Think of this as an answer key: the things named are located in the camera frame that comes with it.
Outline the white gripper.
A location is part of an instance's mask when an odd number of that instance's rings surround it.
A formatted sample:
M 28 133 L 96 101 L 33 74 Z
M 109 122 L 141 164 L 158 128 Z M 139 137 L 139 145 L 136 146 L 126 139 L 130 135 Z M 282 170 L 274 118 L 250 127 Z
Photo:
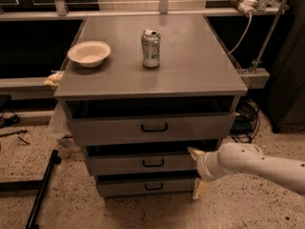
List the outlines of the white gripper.
M 224 171 L 219 163 L 217 152 L 204 153 L 194 147 L 188 147 L 193 160 L 196 160 L 197 177 L 194 182 L 193 199 L 202 198 L 211 188 L 211 183 L 205 180 L 216 180 L 224 176 Z

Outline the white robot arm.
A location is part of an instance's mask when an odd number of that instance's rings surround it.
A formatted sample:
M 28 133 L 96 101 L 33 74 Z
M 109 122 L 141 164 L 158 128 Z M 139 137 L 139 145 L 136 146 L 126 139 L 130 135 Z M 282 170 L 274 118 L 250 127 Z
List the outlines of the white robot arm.
M 213 181 L 224 176 L 249 174 L 269 180 L 279 186 L 305 195 L 305 162 L 275 156 L 266 156 L 254 144 L 228 142 L 216 151 L 204 152 L 188 147 L 195 161 L 198 177 L 195 179 L 193 199 L 207 193 Z

